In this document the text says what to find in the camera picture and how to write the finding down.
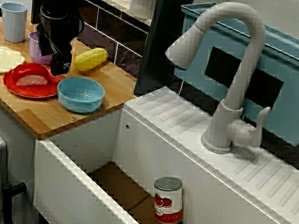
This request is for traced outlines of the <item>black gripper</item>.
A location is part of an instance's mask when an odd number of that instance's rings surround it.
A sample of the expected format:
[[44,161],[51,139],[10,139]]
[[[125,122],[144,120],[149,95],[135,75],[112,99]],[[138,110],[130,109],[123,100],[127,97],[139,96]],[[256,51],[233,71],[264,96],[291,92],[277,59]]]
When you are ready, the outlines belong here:
[[81,32],[82,17],[78,11],[56,15],[42,5],[37,40],[41,55],[52,55],[50,73],[53,76],[67,74],[72,54],[71,41]]

